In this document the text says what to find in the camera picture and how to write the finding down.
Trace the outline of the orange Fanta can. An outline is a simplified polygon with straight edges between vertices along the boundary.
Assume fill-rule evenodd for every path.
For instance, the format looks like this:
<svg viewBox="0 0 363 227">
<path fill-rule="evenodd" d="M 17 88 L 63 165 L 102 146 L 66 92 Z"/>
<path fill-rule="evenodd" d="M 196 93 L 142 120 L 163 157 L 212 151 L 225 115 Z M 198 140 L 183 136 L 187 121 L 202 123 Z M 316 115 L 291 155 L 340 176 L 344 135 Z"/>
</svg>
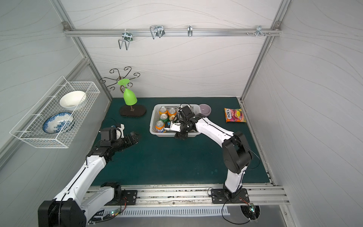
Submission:
<svg viewBox="0 0 363 227">
<path fill-rule="evenodd" d="M 155 130 L 157 133 L 163 133 L 165 131 L 165 123 L 161 120 L 156 122 Z"/>
</svg>

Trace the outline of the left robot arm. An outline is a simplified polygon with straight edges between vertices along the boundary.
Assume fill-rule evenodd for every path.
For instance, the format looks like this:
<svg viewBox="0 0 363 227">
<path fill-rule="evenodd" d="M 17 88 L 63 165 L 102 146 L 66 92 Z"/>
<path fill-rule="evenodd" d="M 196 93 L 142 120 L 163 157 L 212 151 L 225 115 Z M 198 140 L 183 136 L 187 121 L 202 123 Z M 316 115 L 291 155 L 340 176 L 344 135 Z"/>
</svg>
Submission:
<svg viewBox="0 0 363 227">
<path fill-rule="evenodd" d="M 101 130 L 99 146 L 92 148 L 80 170 L 52 200 L 38 208 L 40 227 L 85 227 L 88 223 L 110 220 L 121 214 L 127 205 L 136 203 L 137 191 L 122 190 L 117 182 L 107 182 L 85 199 L 85 195 L 101 170 L 114 154 L 138 144 L 135 132 L 124 135 L 118 127 Z"/>
</svg>

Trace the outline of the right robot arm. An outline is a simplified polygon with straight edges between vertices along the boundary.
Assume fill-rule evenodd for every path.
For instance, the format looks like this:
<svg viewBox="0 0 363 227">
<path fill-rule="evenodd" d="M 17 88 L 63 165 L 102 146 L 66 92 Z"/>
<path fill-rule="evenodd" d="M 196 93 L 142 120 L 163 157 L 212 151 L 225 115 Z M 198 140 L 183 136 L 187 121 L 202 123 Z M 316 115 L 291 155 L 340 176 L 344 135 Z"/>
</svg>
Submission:
<svg viewBox="0 0 363 227">
<path fill-rule="evenodd" d="M 222 148 L 223 161 L 228 169 L 223 189 L 229 200 L 242 190 L 242 181 L 252 161 L 252 153 L 242 132 L 228 131 L 210 121 L 203 114 L 195 114 L 188 105 L 178 110 L 176 117 L 180 123 L 172 123 L 175 138 L 186 139 L 190 131 L 200 132 Z"/>
</svg>

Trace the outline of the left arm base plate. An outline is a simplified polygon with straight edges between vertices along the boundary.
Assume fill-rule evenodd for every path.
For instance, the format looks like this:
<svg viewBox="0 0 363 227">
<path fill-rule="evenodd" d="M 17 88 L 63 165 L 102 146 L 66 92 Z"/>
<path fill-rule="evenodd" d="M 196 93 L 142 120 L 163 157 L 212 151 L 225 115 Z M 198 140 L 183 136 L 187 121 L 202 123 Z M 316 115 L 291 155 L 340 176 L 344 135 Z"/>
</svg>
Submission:
<svg viewBox="0 0 363 227">
<path fill-rule="evenodd" d="M 137 190 L 121 190 L 116 191 L 114 194 L 114 201 L 125 203 L 127 206 L 129 205 L 136 205 L 138 196 Z"/>
</svg>

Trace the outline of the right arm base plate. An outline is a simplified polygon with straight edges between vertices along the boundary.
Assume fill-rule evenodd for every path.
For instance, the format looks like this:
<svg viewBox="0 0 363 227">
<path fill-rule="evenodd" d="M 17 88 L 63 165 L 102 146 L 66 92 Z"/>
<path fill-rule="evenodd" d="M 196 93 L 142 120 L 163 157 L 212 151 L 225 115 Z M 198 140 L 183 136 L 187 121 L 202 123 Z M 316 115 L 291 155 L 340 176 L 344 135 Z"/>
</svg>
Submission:
<svg viewBox="0 0 363 227">
<path fill-rule="evenodd" d="M 213 204 L 242 204 L 250 203 L 249 195 L 247 189 L 240 188 L 237 192 L 231 193 L 227 189 L 210 189 L 209 196 L 212 199 Z"/>
</svg>

